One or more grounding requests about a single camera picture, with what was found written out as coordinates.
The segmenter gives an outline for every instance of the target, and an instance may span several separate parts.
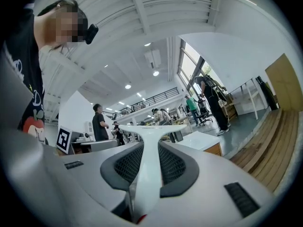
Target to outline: headset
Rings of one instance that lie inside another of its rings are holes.
[[[91,42],[95,38],[98,31],[99,31],[99,28],[97,27],[97,25],[92,24],[89,26],[89,29],[87,30],[87,33],[85,36],[86,44],[91,44]]]

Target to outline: sneaker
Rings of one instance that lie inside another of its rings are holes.
[[[224,134],[224,133],[226,133],[226,132],[228,132],[228,131],[229,131],[229,129],[227,129],[227,130],[225,130],[225,131],[220,130],[219,132],[217,132],[217,135],[222,135],[222,134]]]

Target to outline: wooden floor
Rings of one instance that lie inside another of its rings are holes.
[[[292,156],[298,130],[298,112],[271,111],[256,135],[231,161],[274,191]]]

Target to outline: railing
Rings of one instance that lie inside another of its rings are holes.
[[[170,97],[173,97],[175,95],[178,95],[178,94],[179,94],[178,89],[175,87],[171,90],[165,91],[165,92],[160,93],[156,96],[147,98],[144,101],[141,101],[141,102],[138,102],[134,105],[131,105],[128,108],[124,108],[124,109],[120,110],[118,113],[113,113],[112,119],[114,120],[116,118],[123,117],[125,115],[134,113],[134,112],[136,112],[140,109],[143,109],[147,106],[150,106],[150,105],[153,105],[153,104],[156,104],[156,103],[159,103],[161,101],[164,101],[164,100],[166,100]]]

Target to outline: person in green shirt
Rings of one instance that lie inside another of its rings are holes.
[[[197,109],[197,105],[195,104],[195,102],[197,103],[198,101],[196,101],[193,97],[190,97],[189,95],[185,95],[185,98],[186,98],[186,104],[188,105],[189,110],[191,111],[191,114],[193,115],[194,120],[196,122],[196,126],[198,126],[199,123],[198,123],[197,116],[199,116],[199,111]]]

